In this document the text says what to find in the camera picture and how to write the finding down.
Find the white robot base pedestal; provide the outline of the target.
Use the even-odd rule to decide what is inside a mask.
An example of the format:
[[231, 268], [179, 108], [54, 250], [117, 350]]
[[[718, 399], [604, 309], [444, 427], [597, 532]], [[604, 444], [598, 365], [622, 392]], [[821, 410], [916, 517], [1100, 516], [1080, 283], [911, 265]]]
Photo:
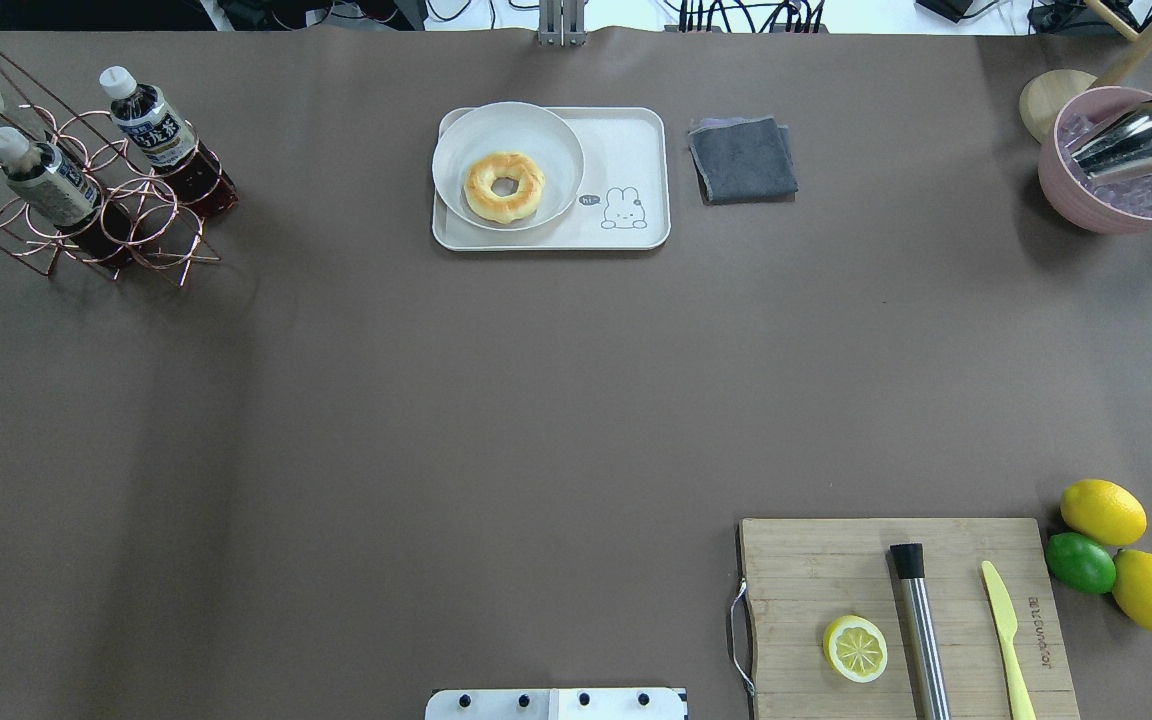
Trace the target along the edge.
[[685, 689], [585, 687], [444, 689], [425, 719], [689, 719]]

